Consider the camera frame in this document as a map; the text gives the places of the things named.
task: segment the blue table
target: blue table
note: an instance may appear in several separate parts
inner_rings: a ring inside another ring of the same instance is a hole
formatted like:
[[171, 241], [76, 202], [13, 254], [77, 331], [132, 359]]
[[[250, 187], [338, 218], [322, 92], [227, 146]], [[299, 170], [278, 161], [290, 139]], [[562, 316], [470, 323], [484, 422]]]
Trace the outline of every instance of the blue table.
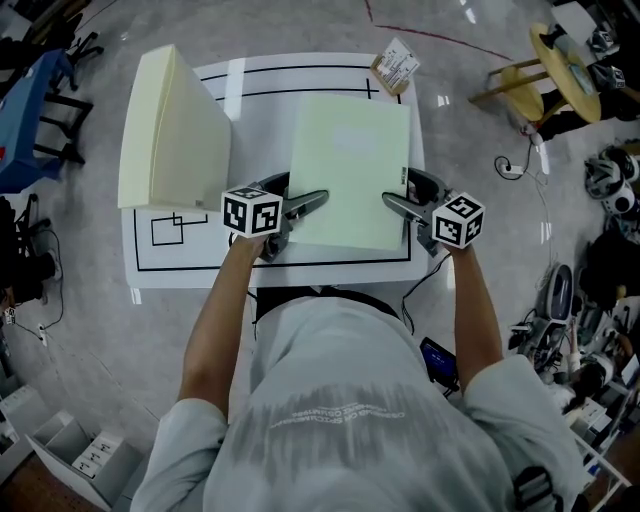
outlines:
[[[66, 144], [61, 151], [36, 144], [40, 121], [58, 126], [68, 139], [74, 139], [93, 108], [90, 103], [49, 93], [49, 82], [59, 72], [73, 75], [64, 50], [45, 53], [0, 103], [0, 148], [4, 148], [0, 160], [0, 194], [21, 192], [40, 178], [57, 179], [65, 160], [84, 163], [73, 144]], [[81, 114], [73, 126], [68, 127], [61, 121], [41, 116], [45, 101], [78, 108]], [[36, 157], [34, 150], [54, 158]]]

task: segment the concrete floor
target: concrete floor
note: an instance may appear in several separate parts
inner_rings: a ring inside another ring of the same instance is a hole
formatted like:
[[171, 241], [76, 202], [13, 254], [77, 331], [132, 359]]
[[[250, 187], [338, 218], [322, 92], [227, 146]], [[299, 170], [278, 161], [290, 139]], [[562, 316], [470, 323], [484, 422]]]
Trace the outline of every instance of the concrete floor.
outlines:
[[[108, 3], [94, 2], [85, 19]], [[549, 21], [549, 4], [368, 3], [370, 13], [365, 0], [122, 1], [82, 29], [84, 34], [99, 31], [106, 48], [103, 56], [82, 67], [80, 90], [74, 95], [95, 104], [79, 142], [87, 163], [67, 166], [60, 182], [41, 181], [33, 187], [41, 198], [40, 216], [52, 219], [62, 244], [64, 318], [50, 329], [48, 347], [17, 328], [5, 329], [19, 377], [40, 390], [53, 409], [66, 408], [89, 432], [108, 428], [146, 449], [158, 418], [175, 401], [185, 343], [207, 292], [142, 290], [142, 303], [134, 305], [124, 278], [116, 208], [122, 130], [137, 64], [141, 54], [164, 44], [175, 43], [195, 67], [275, 53], [375, 53], [392, 37], [404, 38], [422, 62], [415, 80], [428, 170], [487, 207], [485, 233], [476, 250], [505, 342], [508, 326], [534, 304], [550, 260], [573, 264], [585, 241], [599, 234], [604, 215], [584, 192], [583, 161], [607, 143], [637, 137], [639, 125], [601, 122], [547, 144], [550, 174], [538, 175], [541, 182], [548, 180], [540, 186], [545, 213], [530, 176], [508, 183], [493, 169], [497, 155], [522, 165], [528, 145], [509, 124], [504, 100], [482, 108], [466, 101], [485, 87], [487, 71], [509, 63], [495, 53], [515, 61], [533, 57], [528, 27]], [[445, 96], [450, 101], [441, 105], [438, 98]], [[532, 175], [541, 162], [534, 151]], [[41, 243], [53, 241], [43, 237]], [[409, 299], [416, 340], [428, 335], [453, 346], [451, 270], [445, 263]], [[410, 286], [404, 282], [357, 289], [399, 310]], [[22, 306], [18, 321], [35, 329], [38, 322], [55, 319], [60, 311], [55, 285], [49, 295], [47, 306]], [[247, 308], [247, 326], [250, 315]], [[244, 368], [253, 343], [253, 332], [245, 333]]]

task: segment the pale yellow file box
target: pale yellow file box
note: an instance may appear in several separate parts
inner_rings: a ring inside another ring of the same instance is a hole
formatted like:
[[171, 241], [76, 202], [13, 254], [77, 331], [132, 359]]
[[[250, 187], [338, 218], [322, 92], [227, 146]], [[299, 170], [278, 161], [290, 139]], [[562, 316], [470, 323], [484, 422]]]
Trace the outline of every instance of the pale yellow file box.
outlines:
[[140, 59], [120, 155], [118, 207], [220, 211], [231, 123], [175, 46]]

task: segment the power outlet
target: power outlet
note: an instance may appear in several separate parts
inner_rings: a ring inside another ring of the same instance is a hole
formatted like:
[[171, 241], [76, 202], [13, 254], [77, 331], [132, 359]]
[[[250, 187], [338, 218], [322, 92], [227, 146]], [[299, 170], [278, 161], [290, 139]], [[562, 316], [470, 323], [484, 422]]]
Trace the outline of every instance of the power outlet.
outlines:
[[509, 176], [522, 176], [522, 167], [519, 165], [512, 165], [511, 169], [507, 164], [500, 164], [500, 172]]
[[38, 324], [38, 335], [40, 336], [40, 341], [45, 347], [49, 346], [49, 341], [47, 340], [47, 331], [44, 329], [43, 324]]

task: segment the gray t-shirt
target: gray t-shirt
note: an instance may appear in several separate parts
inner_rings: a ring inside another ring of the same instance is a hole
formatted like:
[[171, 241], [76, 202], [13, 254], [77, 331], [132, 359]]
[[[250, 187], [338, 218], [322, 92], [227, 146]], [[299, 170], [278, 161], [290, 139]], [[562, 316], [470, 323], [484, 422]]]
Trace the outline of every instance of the gray t-shirt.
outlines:
[[203, 400], [173, 406], [132, 510], [513, 510], [512, 481], [532, 465], [565, 510], [581, 490], [575, 441], [524, 357], [478, 374], [458, 410], [405, 326], [364, 304], [267, 314], [251, 390], [231, 425]]

